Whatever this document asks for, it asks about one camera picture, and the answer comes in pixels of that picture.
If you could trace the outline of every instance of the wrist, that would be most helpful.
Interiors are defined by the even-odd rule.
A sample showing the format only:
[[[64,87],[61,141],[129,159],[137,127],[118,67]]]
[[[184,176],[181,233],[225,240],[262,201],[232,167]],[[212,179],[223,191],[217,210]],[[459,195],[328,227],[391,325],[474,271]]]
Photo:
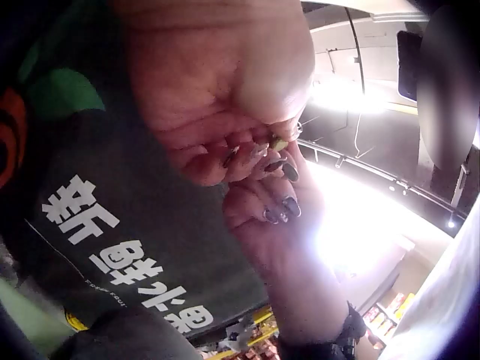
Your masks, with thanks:
[[[302,14],[299,0],[111,0],[134,30],[222,27]]]
[[[344,292],[325,264],[305,259],[265,279],[280,334],[291,345],[334,341],[348,317]]]

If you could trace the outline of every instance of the fingernail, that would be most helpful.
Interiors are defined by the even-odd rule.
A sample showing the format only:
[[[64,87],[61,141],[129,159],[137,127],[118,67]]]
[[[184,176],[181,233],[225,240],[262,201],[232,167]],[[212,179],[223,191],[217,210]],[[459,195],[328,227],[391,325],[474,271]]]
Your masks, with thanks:
[[[286,159],[286,158],[277,160],[276,162],[271,163],[270,165],[267,165],[267,166],[265,167],[264,171],[265,171],[265,172],[274,172],[274,171],[277,170],[280,166],[283,166],[286,162],[287,162],[287,159]]]
[[[282,170],[287,179],[291,182],[296,182],[299,179],[297,169],[295,169],[291,163],[285,163],[282,166]]]
[[[268,153],[268,144],[259,144],[256,145],[252,152],[250,153],[250,158],[259,157],[259,156],[267,156]]]
[[[264,210],[264,218],[267,219],[268,222],[276,225],[279,223],[278,218],[275,216],[274,213],[272,213],[268,208],[265,208]]]
[[[288,216],[285,213],[280,213],[280,220],[282,220],[284,223],[288,222]]]
[[[225,161],[222,164],[223,168],[228,168],[230,161],[232,161],[233,157],[235,156],[235,154],[239,149],[240,149],[240,146],[235,146],[233,149],[231,149],[228,152],[227,156],[225,157]]]
[[[282,201],[282,204],[288,211],[290,211],[296,217],[299,217],[301,215],[300,206],[295,201],[295,199],[292,198],[291,196],[285,198],[284,201]]]

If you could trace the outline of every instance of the decorated fingernail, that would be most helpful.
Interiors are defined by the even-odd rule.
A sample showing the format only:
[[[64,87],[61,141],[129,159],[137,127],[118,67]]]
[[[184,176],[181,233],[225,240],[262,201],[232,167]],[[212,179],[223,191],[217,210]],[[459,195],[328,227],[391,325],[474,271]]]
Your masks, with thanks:
[[[282,201],[283,206],[294,216],[299,217],[301,215],[300,206],[291,196],[285,198]]]
[[[287,179],[291,182],[296,182],[299,179],[297,169],[295,169],[291,163],[285,163],[282,166],[282,170]]]
[[[280,220],[282,220],[282,222],[284,222],[284,223],[287,223],[287,222],[288,222],[288,216],[287,216],[287,214],[285,214],[285,213],[280,213],[279,216],[280,216]]]
[[[230,162],[232,161],[233,157],[235,156],[235,154],[238,152],[239,149],[240,149],[240,146],[235,146],[233,149],[230,149],[230,151],[228,152],[222,164],[224,168],[228,168],[228,165],[230,164]]]
[[[264,218],[267,219],[268,222],[270,222],[274,225],[279,223],[278,218],[268,208],[265,208],[265,210],[264,210]]]
[[[250,153],[250,158],[259,157],[259,156],[264,157],[264,156],[267,156],[267,153],[268,153],[268,144],[258,144],[252,149],[252,152]]]
[[[288,142],[283,141],[280,138],[274,137],[270,141],[270,149],[275,150],[275,151],[280,151],[285,149],[288,146]]]
[[[270,165],[267,165],[264,169],[265,172],[274,172],[277,170],[279,167],[283,166],[287,162],[286,158],[279,159],[275,161],[274,163],[271,163]]]

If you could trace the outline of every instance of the orange logo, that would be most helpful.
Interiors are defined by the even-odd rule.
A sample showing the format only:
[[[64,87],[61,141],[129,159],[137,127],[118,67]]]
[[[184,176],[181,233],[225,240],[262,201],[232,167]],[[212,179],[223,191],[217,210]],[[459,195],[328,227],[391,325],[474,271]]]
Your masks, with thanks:
[[[0,188],[10,180],[18,167],[22,164],[25,154],[27,137],[27,123],[25,104],[22,98],[11,88],[7,88],[0,97],[0,109],[9,114],[15,121],[16,129],[0,123],[0,142],[5,144],[7,149],[7,163],[5,169],[0,172]]]

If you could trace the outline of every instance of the metal rail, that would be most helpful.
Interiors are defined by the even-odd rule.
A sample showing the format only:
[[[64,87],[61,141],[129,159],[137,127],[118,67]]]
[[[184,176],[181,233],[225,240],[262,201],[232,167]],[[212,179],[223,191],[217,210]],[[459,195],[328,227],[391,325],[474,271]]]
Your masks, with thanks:
[[[414,193],[418,196],[421,196],[424,199],[429,200],[430,202],[436,204],[437,206],[440,206],[441,208],[448,211],[449,213],[461,218],[462,220],[465,220],[467,218],[466,213],[464,213],[463,211],[458,210],[457,208],[451,206],[451,204],[448,201],[446,201],[446,200],[438,197],[437,195],[435,195],[435,194],[433,194],[429,191],[426,191],[426,190],[424,190],[424,189],[422,189],[422,188],[420,188],[416,185],[409,184],[406,180],[398,178],[393,174],[390,174],[390,173],[388,173],[386,171],[383,171],[379,168],[376,168],[372,165],[366,164],[366,163],[364,163],[362,161],[359,161],[359,160],[357,160],[353,157],[349,157],[347,155],[341,154],[341,153],[339,153],[335,150],[329,149],[329,148],[321,146],[319,144],[315,144],[315,143],[312,143],[310,141],[303,140],[303,139],[298,139],[297,142],[298,142],[298,144],[300,144],[302,146],[305,146],[307,148],[310,148],[315,152],[316,162],[318,162],[318,154],[317,154],[318,152],[329,155],[329,156],[332,156],[332,157],[335,157],[335,158],[339,159],[337,161],[337,163],[335,164],[336,168],[340,168],[343,162],[350,163],[350,164],[355,165],[355,166],[357,166],[357,167],[359,167],[363,170],[369,171],[372,174],[378,175],[378,176],[380,176],[380,177],[382,177],[382,178],[384,178],[388,181],[395,182],[397,185],[402,186],[405,189],[406,192],[409,191],[409,192],[412,192],[412,193]]]

